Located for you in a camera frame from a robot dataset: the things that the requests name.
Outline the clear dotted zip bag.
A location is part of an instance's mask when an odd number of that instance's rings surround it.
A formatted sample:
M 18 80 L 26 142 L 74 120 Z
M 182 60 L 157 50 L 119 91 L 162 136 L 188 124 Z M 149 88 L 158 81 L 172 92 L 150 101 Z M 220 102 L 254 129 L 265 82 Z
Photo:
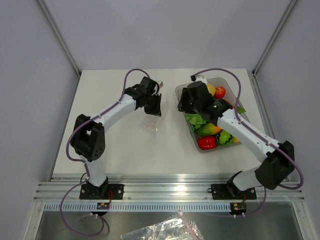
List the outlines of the clear dotted zip bag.
M 161 116 L 154 116 L 154 115 L 147 114 L 142 119 L 139 126 L 146 132 L 150 132 L 150 133 L 158 132 L 159 129 L 164 124 L 165 118 L 169 110 L 169 100 L 166 95 L 164 95 L 161 98 L 160 110 L 161 110 Z

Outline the toy carrot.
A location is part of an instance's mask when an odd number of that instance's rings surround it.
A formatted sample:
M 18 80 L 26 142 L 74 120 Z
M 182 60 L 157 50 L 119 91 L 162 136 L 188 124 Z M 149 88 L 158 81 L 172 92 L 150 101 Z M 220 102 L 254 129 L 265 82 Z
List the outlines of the toy carrot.
M 235 108 L 235 105 L 232 104 L 230 101 L 228 101 L 227 99 L 223 99 L 223 100 L 225 100 L 228 104 L 230 104 L 233 109 Z M 244 113 L 246 112 L 245 108 L 243 108 L 243 107 L 240 106 L 240 105 L 238 105 L 236 109 L 237 109 L 237 112 L 238 112 L 239 114 L 244 114 Z

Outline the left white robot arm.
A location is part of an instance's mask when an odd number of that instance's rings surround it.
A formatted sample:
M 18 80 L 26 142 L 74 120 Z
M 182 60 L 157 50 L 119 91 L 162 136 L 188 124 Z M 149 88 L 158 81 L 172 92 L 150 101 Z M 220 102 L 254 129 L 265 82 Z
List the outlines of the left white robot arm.
M 93 115 L 80 114 L 68 139 L 66 152 L 72 147 L 79 156 L 74 162 L 84 163 L 85 184 L 97 199 L 108 194 L 108 177 L 103 170 L 102 155 L 106 149 L 107 131 L 126 115 L 142 108 L 147 115 L 160 117 L 162 81 L 144 76 L 140 83 L 122 90 L 119 100 Z

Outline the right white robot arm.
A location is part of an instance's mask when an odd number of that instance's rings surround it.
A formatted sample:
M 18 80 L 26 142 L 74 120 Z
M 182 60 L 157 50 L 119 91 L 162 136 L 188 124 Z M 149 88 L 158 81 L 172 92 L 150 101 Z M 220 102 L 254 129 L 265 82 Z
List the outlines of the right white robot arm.
M 186 114 L 199 114 L 208 123 L 227 131 L 238 139 L 258 159 L 260 165 L 234 174 L 227 181 L 227 193 L 239 198 L 247 189 L 265 187 L 274 190 L 291 174 L 294 167 L 294 146 L 264 135 L 238 115 L 231 104 L 214 98 L 201 81 L 181 89 L 177 108 Z

